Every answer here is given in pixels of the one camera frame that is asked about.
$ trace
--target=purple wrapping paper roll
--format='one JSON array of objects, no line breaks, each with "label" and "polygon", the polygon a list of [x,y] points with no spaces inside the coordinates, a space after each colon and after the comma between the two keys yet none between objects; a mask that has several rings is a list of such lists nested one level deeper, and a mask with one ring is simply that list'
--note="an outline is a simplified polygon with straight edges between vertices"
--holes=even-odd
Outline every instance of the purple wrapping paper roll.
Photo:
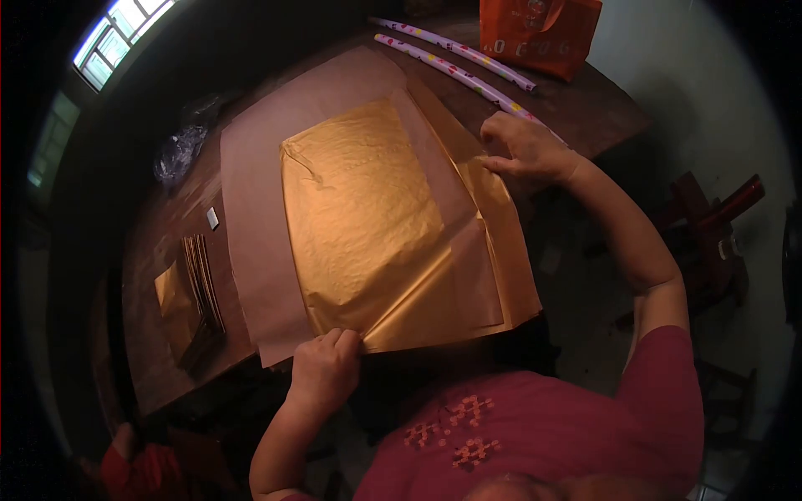
[{"label": "purple wrapping paper roll", "polygon": [[379,26],[385,26],[390,28],[391,30],[400,31],[404,34],[409,34],[413,37],[420,38],[421,40],[426,40],[429,43],[434,43],[435,45],[441,46],[447,51],[451,51],[454,54],[460,55],[469,61],[473,61],[476,64],[480,64],[496,75],[499,75],[502,79],[508,80],[516,84],[518,87],[523,89],[524,91],[531,92],[537,85],[524,77],[523,75],[519,75],[515,70],[510,67],[507,67],[495,59],[482,54],[479,51],[474,51],[471,47],[464,45],[459,42],[455,42],[450,38],[445,38],[437,33],[432,33],[430,31],[421,30],[420,28],[416,28],[414,26],[410,26],[408,24],[402,24],[396,21],[390,21],[389,19],[381,19],[381,18],[368,18],[368,21],[378,24]]},{"label": "purple wrapping paper roll", "polygon": [[[423,63],[428,64],[429,66],[440,70],[441,72],[445,73],[446,75],[451,76],[453,79],[461,82],[466,87],[469,87],[476,91],[479,95],[484,97],[486,100],[490,101],[491,103],[497,105],[502,110],[508,112],[510,115],[519,116],[522,119],[531,120],[535,123],[539,123],[543,127],[548,128],[543,122],[541,122],[535,115],[526,111],[520,104],[516,103],[509,97],[501,92],[497,91],[495,88],[489,86],[483,80],[478,79],[477,77],[471,75],[467,71],[463,70],[462,68],[456,67],[451,64],[449,61],[445,59],[438,58],[434,54],[429,54],[428,52],[424,51],[423,49],[419,49],[414,45],[410,45],[405,42],[401,42],[395,38],[388,37],[385,34],[377,33],[373,39],[376,42],[383,43],[386,46],[392,47],[397,51],[401,51],[404,54],[410,55],[413,58],[422,61]],[[549,129],[554,137],[565,143],[562,138],[554,134],[554,131]]]}]

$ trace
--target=red t-shirt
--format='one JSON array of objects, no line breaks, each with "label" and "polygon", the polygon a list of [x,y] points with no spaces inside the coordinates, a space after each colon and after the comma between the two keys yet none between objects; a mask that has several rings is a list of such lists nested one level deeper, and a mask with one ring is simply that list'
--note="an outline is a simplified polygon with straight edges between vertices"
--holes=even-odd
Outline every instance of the red t-shirt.
[{"label": "red t-shirt", "polygon": [[666,326],[638,344],[615,398],[532,372],[445,390],[382,441],[354,500],[456,501],[511,471],[546,482],[620,475],[686,495],[703,440],[691,339]]},{"label": "red t-shirt", "polygon": [[149,443],[130,463],[110,446],[100,463],[100,478],[112,501],[189,500],[184,476],[170,447]]}]

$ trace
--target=sequin design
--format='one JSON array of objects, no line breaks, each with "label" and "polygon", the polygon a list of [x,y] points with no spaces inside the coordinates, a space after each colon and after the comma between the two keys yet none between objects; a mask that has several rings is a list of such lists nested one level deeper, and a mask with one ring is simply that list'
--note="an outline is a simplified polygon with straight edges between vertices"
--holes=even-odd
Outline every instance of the sequin design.
[{"label": "sequin design", "polygon": [[439,431],[440,425],[438,423],[421,422],[412,428],[407,428],[407,436],[404,437],[403,443],[405,446],[413,446],[415,450],[418,450],[426,446],[432,435]]},{"label": "sequin design", "polygon": [[492,398],[479,400],[476,395],[465,397],[462,399],[462,403],[448,409],[452,412],[452,416],[448,418],[449,424],[457,426],[460,420],[469,418],[468,425],[476,428],[482,419],[482,408],[492,409],[495,405]]},{"label": "sequin design", "polygon": [[470,473],[481,463],[488,461],[495,451],[501,450],[498,440],[488,443],[481,437],[469,438],[465,445],[454,449],[452,467]]}]

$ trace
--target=orange shopping bag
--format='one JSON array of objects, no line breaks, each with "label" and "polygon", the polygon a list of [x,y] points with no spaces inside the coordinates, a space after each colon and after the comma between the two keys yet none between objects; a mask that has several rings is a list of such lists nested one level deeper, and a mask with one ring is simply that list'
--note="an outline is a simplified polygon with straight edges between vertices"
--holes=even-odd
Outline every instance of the orange shopping bag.
[{"label": "orange shopping bag", "polygon": [[482,52],[568,82],[582,67],[600,0],[480,0]]}]

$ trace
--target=plastic bag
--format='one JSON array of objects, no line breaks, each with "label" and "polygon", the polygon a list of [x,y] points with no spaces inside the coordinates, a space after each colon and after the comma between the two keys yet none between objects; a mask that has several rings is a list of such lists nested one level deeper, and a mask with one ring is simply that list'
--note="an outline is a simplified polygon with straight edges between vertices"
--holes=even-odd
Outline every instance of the plastic bag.
[{"label": "plastic bag", "polygon": [[237,96],[238,92],[211,94],[184,106],[181,129],[164,143],[153,164],[154,176],[166,188],[181,181],[201,153],[206,136],[217,123],[220,109]]},{"label": "plastic bag", "polygon": [[480,0],[482,52],[567,82],[582,68],[599,0]]}]

